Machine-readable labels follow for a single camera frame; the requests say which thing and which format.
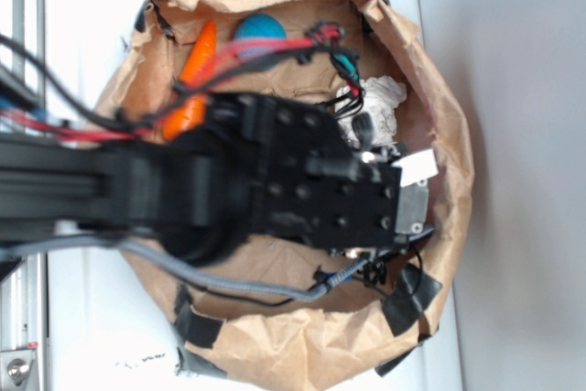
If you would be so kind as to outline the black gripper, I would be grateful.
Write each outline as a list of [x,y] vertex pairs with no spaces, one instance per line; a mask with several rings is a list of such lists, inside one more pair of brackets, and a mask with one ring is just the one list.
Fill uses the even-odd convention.
[[434,154],[376,144],[369,114],[352,121],[356,146],[324,107],[260,94],[214,95],[208,122],[248,186],[248,235],[353,257],[401,254],[435,231],[427,220]]

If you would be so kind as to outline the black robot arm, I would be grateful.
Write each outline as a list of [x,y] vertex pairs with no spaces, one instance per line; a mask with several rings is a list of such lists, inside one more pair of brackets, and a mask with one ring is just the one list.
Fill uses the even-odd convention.
[[1,137],[1,256],[133,235],[194,266],[229,257],[253,235],[334,254],[399,253],[433,234],[425,178],[402,151],[351,147],[325,108],[251,93],[217,93],[205,120],[167,145],[142,140],[65,147]]

